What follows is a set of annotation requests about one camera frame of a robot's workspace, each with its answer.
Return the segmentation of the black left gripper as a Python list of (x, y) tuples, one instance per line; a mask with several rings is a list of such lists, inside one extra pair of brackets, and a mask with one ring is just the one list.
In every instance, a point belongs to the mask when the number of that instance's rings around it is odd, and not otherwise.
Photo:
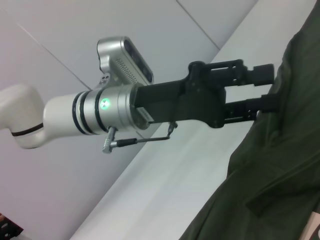
[(211, 128), (222, 128), (226, 91), (214, 82), (213, 69), (212, 64), (192, 62), (182, 80), (139, 87), (134, 107), (144, 108), (153, 123), (197, 120)]

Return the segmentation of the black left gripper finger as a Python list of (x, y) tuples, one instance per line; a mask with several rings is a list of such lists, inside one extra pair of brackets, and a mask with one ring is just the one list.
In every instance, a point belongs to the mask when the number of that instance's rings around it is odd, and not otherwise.
[(255, 121), (258, 112), (274, 113), (279, 110), (279, 96), (265, 94), (259, 98), (229, 102), (224, 105), (224, 122), (240, 123)]
[(242, 59), (209, 63), (209, 79), (220, 87), (272, 85), (275, 81), (274, 65), (254, 66), (249, 70)]

